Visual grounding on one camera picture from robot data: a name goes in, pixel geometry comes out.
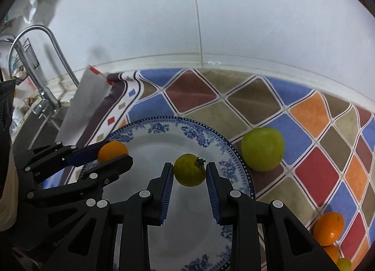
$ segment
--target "silver rivet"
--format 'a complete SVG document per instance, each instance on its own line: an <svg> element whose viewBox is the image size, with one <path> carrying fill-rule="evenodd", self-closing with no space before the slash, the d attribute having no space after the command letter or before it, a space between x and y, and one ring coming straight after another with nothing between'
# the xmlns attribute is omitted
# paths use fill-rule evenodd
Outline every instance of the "silver rivet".
<svg viewBox="0 0 375 271"><path fill-rule="evenodd" d="M107 200L99 200L99 201L97 202L96 206L97 206L98 208L104 208L104 207L107 206L107 204L108 204Z"/></svg>
<svg viewBox="0 0 375 271"><path fill-rule="evenodd" d="M96 203L95 199L90 198L90 199L86 200L86 205L88 207L93 207L95 205L95 203Z"/></svg>
<svg viewBox="0 0 375 271"><path fill-rule="evenodd" d="M273 206L274 207L276 207L276 208L282 208L283 207L283 203L282 203L282 201L280 201L280 200L275 200L273 203Z"/></svg>
<svg viewBox="0 0 375 271"><path fill-rule="evenodd" d="M239 196L241 196L241 192L237 190L231 191L230 194L232 197L235 197L235 198L238 198Z"/></svg>
<svg viewBox="0 0 375 271"><path fill-rule="evenodd" d="M145 198L145 197L148 197L151 195L151 193L147 190L143 190L143 191L140 191L139 192L139 195L142 197L142 198Z"/></svg>

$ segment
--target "small orange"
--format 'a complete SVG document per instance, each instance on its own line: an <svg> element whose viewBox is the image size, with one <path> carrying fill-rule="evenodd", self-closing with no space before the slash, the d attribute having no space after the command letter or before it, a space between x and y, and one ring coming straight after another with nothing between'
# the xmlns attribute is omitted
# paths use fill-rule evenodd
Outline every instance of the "small orange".
<svg viewBox="0 0 375 271"><path fill-rule="evenodd" d="M323 247L323 249L327 252L329 257L332 258L334 263L337 263L339 260L339 249L335 245L329 245L327 247Z"/></svg>
<svg viewBox="0 0 375 271"><path fill-rule="evenodd" d="M340 213L324 214L315 224L314 237L322 246L328 246L337 241L344 230L344 218Z"/></svg>
<svg viewBox="0 0 375 271"><path fill-rule="evenodd" d="M104 163L124 154L128 154L126 146L121 142L112 141L102 146L97 154L97 160L99 163Z"/></svg>

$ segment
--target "wire basket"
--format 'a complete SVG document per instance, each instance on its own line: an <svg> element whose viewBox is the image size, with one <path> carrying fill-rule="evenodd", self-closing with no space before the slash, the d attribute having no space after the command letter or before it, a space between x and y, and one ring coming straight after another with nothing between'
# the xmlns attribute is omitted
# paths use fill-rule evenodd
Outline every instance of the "wire basket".
<svg viewBox="0 0 375 271"><path fill-rule="evenodd" d="M32 69L38 68L39 67L39 61L38 61L38 59L37 59L37 57L35 55L33 47L31 46L30 40L28 38L26 39L25 43L23 44L23 48L25 49L26 55L27 55L27 57L29 58L29 60L31 62ZM19 70L22 70L22 71L26 72L25 67L24 67L21 59L19 58L18 54L16 56L16 59L14 60L12 71L14 72L16 69L19 69ZM19 77L15 76L15 75L13 75L13 78L16 80L16 85L19 85L28 76L29 76L29 74L26 72L26 73L24 73L24 75L23 75L22 78L19 78Z"/></svg>

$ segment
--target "white plate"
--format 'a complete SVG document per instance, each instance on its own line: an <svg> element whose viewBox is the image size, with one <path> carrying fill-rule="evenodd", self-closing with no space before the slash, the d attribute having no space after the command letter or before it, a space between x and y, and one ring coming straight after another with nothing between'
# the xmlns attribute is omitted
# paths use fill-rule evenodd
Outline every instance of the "white plate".
<svg viewBox="0 0 375 271"><path fill-rule="evenodd" d="M160 177L166 162L185 153L215 162L235 189L254 198L249 171L238 151L213 129L179 117L157 117L131 123L108 136L123 142L133 157L132 169L104 188L111 203L127 200ZM230 263L232 227L216 224L205 182L196 187L173 183L167 218L149 226L150 265L156 271L218 271Z"/></svg>

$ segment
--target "grout line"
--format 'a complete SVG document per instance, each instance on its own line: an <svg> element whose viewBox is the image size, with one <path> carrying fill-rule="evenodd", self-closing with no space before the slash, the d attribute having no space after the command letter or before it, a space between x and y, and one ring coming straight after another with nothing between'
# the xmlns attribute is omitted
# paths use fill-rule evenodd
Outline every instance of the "grout line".
<svg viewBox="0 0 375 271"><path fill-rule="evenodd" d="M201 23L199 21L198 0L195 0L195 7L196 7L196 17L198 19L199 47L201 49L201 68L203 68L202 35L201 35Z"/></svg>

